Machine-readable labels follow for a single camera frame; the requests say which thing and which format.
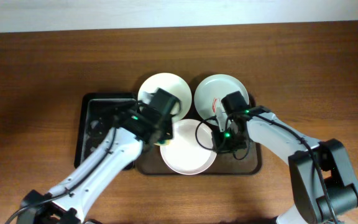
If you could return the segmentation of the pale green plate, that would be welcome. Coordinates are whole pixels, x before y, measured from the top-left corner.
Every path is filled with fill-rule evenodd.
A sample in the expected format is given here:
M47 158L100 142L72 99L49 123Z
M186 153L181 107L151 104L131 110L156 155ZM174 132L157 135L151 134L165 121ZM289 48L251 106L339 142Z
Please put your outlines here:
M227 118L226 111L221 103L222 99L235 91L239 91L249 103L249 95L245 86L236 78L216 74L205 78L196 88L194 95L195 108L202 119L214 116L218 108L223 112L224 118Z

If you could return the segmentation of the cream plate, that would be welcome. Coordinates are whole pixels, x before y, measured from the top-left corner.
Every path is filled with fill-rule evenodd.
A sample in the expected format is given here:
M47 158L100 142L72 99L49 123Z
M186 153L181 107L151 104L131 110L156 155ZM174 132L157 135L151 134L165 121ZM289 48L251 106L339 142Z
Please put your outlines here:
M171 114L174 114L173 122L183 119L189 112L192 103L192 94L189 85L184 79L172 73L158 73L152 75L140 86L137 99L148 103L151 100L151 94L161 88L174 95L181 101L181 109L176 104Z

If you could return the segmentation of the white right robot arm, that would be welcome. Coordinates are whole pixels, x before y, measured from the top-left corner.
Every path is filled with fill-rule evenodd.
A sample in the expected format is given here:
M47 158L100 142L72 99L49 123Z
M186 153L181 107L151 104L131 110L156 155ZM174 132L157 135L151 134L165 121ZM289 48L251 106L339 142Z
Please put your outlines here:
M272 223L339 223L358 208L358 180L341 141L306 136L264 107L218 113L217 152L234 152L248 142L265 146L290 170L294 204Z

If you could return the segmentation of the pink plate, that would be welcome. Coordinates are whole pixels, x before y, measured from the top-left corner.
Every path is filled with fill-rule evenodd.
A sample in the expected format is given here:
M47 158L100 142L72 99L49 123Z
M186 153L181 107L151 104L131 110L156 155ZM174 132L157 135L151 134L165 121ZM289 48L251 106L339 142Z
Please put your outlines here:
M174 172L196 175L207 170L217 154L211 150L212 130L195 119L183 119L173 125L173 139L160 146L164 163Z

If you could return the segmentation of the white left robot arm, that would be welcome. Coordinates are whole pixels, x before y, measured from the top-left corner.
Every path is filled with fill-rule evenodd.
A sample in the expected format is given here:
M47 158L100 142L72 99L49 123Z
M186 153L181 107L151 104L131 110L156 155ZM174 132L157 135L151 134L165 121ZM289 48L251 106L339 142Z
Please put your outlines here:
M172 138L176 106L181 103L173 100L119 104L112 127L96 150L45 195L30 191L7 222L83 223L101 193L142 154L144 145Z

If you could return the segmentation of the yellow green sponge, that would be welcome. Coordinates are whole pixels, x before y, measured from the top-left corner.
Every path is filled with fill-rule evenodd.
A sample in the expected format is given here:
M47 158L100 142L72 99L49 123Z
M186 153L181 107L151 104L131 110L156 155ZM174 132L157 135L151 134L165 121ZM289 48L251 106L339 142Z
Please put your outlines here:
M155 143L155 145L156 146L166 146L166 145L169 145L170 142L171 142L170 139L160 139Z

